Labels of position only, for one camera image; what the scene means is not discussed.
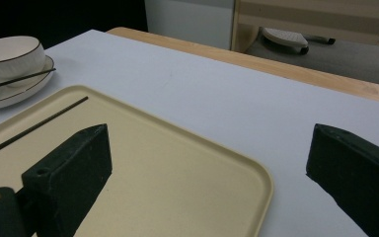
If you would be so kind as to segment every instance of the bowl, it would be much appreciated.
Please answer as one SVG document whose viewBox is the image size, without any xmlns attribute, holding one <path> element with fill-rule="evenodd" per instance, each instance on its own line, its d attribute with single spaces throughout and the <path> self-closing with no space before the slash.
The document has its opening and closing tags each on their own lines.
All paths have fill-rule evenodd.
<svg viewBox="0 0 379 237">
<path fill-rule="evenodd" d="M 44 64 L 44 48 L 37 38 L 16 36 L 0 39 L 0 83 L 40 72 Z M 29 83 L 30 80 L 24 80 L 8 86 Z"/>
</svg>

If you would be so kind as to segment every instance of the chopstick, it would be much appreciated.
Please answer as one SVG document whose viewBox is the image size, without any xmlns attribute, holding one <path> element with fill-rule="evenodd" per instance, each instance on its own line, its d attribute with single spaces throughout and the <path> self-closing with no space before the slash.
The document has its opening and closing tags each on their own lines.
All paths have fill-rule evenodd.
<svg viewBox="0 0 379 237">
<path fill-rule="evenodd" d="M 12 79 L 12 80 L 9 80 L 9 81 L 6 81 L 6 82 L 2 82 L 2 83 L 0 83 L 0 87 L 1 86 L 6 86 L 6 85 L 14 83 L 14 82 L 19 82 L 19 81 L 22 81 L 22 80 L 26 80 L 26 79 L 29 79 L 31 77 L 39 76 L 41 74 L 48 73 L 48 72 L 54 71 L 54 70 L 56 70 L 55 67 L 53 67 L 51 69 L 48 69 L 48 70 L 44 70 L 44 71 L 38 72 L 38 73 L 33 73 L 33 74 L 30 74 L 30 75 L 27 75 L 27 76 L 23 76 L 23 77 L 20 77 L 20 78 L 16 78 L 16 79 Z"/>
<path fill-rule="evenodd" d="M 64 108 L 63 110 L 57 112 L 56 114 L 54 114 L 54 115 L 52 115 L 52 116 L 50 116 L 50 117 L 48 117 L 48 118 L 46 118 L 46 119 L 40 121 L 39 123 L 35 124 L 34 126 L 31 126 L 30 128 L 27 128 L 26 130 L 24 130 L 24 131 L 18 133 L 17 135 L 15 135 L 15 136 L 9 138 L 8 140 L 2 142 L 2 143 L 0 144 L 0 150 L 3 149 L 3 148 L 5 148 L 5 147 L 8 146 L 9 144 L 13 143 L 14 141 L 16 141 L 16 140 L 22 138 L 23 136 L 29 134 L 30 132 L 36 130 L 37 128 L 43 126 L 44 124 L 48 123 L 49 121 L 51 121 L 51 120 L 53 120 L 53 119 L 56 119 L 57 117 L 63 115 L 64 113 L 66 113 L 66 112 L 72 110 L 73 108 L 75 108 L 76 106 L 80 105 L 81 103 L 83 103 L 83 102 L 86 101 L 86 100 L 88 100 L 88 97 L 84 97 L 84 98 L 82 98 L 81 100 L 79 100 L 79 101 L 73 103 L 72 105 L 70 105 L 70 106 Z"/>
</svg>

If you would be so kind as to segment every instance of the saucer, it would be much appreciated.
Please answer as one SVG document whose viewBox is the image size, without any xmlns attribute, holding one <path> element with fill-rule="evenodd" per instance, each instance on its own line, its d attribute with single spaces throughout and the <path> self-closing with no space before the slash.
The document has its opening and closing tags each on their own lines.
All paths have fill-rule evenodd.
<svg viewBox="0 0 379 237">
<path fill-rule="evenodd" d="M 49 70 L 54 67 L 54 61 L 51 57 L 45 57 L 45 66 L 42 69 Z M 41 74 L 37 76 L 36 79 L 32 80 L 28 85 L 23 85 L 20 87 L 9 87 L 2 86 L 0 87 L 0 108 L 4 108 L 7 106 L 14 105 L 18 102 L 25 100 L 26 98 L 32 96 L 36 92 L 38 92 L 41 88 L 47 84 L 53 75 L 54 71 L 50 71 L 48 73 Z"/>
</svg>

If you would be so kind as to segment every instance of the tray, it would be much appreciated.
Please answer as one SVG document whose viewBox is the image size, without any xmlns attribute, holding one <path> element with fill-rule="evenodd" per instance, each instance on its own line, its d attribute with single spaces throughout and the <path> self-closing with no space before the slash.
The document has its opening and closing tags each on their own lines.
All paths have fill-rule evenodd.
<svg viewBox="0 0 379 237">
<path fill-rule="evenodd" d="M 65 88 L 0 124 L 0 143 L 89 100 L 0 150 L 0 187 L 76 131 L 109 128 L 113 174 L 76 236 L 258 236 L 273 182 L 261 164 L 84 86 Z"/>
</svg>

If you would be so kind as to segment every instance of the floor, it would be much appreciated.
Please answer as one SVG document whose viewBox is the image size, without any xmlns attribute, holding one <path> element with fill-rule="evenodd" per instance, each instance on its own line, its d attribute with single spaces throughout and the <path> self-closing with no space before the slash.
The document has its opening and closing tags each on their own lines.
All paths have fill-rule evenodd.
<svg viewBox="0 0 379 237">
<path fill-rule="evenodd" d="M 300 54 L 300 48 L 265 40 L 261 31 L 246 53 L 379 84 L 379 46 L 339 39 L 334 44 L 327 44 L 328 39 L 304 37 L 309 43 L 305 55 Z"/>
</svg>

